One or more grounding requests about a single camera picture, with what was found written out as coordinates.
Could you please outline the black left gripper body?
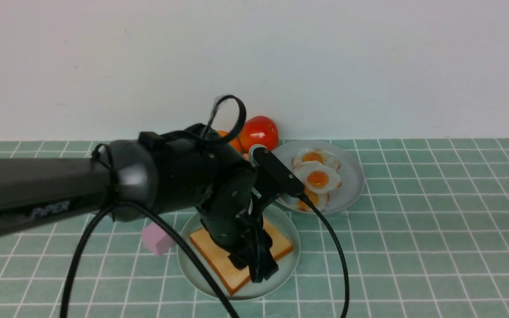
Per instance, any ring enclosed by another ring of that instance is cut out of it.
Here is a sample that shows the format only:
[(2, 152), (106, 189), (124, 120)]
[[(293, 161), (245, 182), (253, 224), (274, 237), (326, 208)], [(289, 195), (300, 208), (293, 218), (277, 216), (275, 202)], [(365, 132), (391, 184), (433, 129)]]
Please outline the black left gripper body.
[(212, 197), (199, 208), (201, 222), (214, 243), (226, 252), (248, 247), (255, 230), (263, 230), (261, 212), (252, 203), (256, 173), (238, 169), (225, 173)]

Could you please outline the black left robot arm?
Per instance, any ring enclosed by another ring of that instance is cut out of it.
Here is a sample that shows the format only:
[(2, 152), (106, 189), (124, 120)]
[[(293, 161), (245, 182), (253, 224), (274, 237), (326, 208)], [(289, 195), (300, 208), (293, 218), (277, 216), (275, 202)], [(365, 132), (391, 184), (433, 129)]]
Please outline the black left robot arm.
[(0, 159), (0, 237), (130, 202), (154, 215), (195, 207), (238, 268), (273, 269), (272, 240), (252, 193), (257, 173), (204, 124), (137, 141), (117, 140), (92, 158)]

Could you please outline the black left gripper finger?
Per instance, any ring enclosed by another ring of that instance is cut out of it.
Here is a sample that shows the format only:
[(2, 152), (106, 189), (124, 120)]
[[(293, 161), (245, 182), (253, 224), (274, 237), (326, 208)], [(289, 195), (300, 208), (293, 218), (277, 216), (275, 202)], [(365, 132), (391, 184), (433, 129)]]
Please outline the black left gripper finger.
[(252, 283), (268, 280), (279, 269), (271, 253), (273, 240), (265, 230), (255, 230), (248, 246), (248, 267)]
[(255, 265), (255, 252), (252, 247), (233, 248), (229, 252), (228, 259), (236, 269), (242, 270)]

